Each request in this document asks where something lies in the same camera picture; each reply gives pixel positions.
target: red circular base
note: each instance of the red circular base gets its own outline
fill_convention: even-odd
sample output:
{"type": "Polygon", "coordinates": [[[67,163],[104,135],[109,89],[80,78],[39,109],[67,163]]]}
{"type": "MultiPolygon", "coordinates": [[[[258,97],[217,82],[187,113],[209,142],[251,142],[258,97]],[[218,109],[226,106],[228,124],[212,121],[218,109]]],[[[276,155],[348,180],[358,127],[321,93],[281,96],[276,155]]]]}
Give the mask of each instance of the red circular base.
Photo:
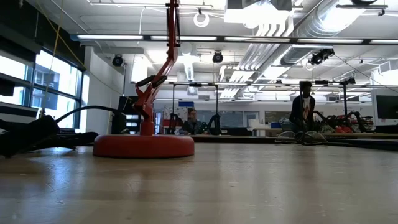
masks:
{"type": "Polygon", "coordinates": [[[137,159],[192,156],[194,142],[187,136],[104,135],[94,141],[94,156],[137,159]]]}

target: dark shirt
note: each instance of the dark shirt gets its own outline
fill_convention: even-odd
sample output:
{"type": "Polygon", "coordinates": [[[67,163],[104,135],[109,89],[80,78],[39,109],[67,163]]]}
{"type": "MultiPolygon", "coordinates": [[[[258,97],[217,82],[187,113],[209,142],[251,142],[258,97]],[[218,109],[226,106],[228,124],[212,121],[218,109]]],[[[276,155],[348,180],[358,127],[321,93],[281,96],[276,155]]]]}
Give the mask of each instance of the dark shirt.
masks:
{"type": "Polygon", "coordinates": [[[302,125],[301,120],[302,118],[304,118],[305,124],[307,124],[309,128],[312,129],[312,126],[314,124],[313,109],[315,107],[315,99],[312,96],[309,96],[309,98],[310,98],[309,105],[305,104],[304,98],[302,99],[302,105],[300,105],[300,96],[294,98],[292,105],[292,112],[290,114],[289,120],[290,122],[298,126],[301,126],[302,125]]]}
{"type": "Polygon", "coordinates": [[[192,120],[188,120],[186,122],[184,122],[184,124],[182,125],[181,129],[180,129],[180,134],[184,134],[185,131],[187,131],[190,134],[203,134],[203,132],[207,131],[207,130],[203,130],[203,122],[201,121],[192,121],[192,120]]]}

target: standing man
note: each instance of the standing man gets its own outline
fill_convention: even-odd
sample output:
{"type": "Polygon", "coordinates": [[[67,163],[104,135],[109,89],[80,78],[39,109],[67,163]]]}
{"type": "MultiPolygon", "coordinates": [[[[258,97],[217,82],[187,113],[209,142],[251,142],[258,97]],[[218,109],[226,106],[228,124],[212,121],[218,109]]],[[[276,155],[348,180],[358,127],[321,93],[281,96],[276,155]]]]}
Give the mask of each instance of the standing man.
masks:
{"type": "Polygon", "coordinates": [[[300,99],[300,96],[298,96],[293,100],[292,113],[289,120],[292,123],[292,131],[294,132],[311,131],[314,128],[313,109],[315,107],[315,99],[311,96],[311,87],[311,82],[300,82],[302,98],[300,99]]]}

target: man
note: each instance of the man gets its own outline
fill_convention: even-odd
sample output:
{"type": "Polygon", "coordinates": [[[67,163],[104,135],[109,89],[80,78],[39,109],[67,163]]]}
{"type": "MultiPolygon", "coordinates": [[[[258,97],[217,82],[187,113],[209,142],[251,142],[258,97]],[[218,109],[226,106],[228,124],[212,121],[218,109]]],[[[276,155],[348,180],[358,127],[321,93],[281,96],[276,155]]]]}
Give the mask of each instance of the man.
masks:
{"type": "Polygon", "coordinates": [[[289,120],[292,123],[292,131],[294,132],[311,131],[313,129],[315,99],[311,96],[311,87],[311,82],[300,82],[302,99],[298,96],[293,100],[292,113],[290,114],[289,120]]]}
{"type": "Polygon", "coordinates": [[[191,109],[188,112],[188,121],[184,122],[182,125],[180,134],[208,134],[208,131],[203,130],[207,130],[206,124],[197,120],[197,111],[195,109],[191,109]]]}

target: red robotic arm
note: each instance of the red robotic arm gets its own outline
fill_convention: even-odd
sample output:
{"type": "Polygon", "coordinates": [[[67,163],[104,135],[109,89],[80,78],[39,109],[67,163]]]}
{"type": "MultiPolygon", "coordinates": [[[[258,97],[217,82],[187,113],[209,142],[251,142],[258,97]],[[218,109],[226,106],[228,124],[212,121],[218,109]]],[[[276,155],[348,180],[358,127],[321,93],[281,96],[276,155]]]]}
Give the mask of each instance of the red robotic arm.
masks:
{"type": "Polygon", "coordinates": [[[148,77],[143,81],[136,84],[136,92],[138,100],[134,104],[134,108],[144,117],[144,121],[141,123],[140,134],[141,135],[153,135],[155,133],[155,126],[153,123],[153,104],[155,96],[161,86],[162,82],[166,80],[174,63],[177,61],[177,47],[179,46],[177,40],[177,33],[179,34],[178,27],[178,0],[170,0],[170,4],[166,4],[167,9],[167,28],[169,31],[169,49],[167,51],[167,60],[159,70],[157,75],[148,77]],[[139,87],[149,85],[143,92],[139,87]]]}

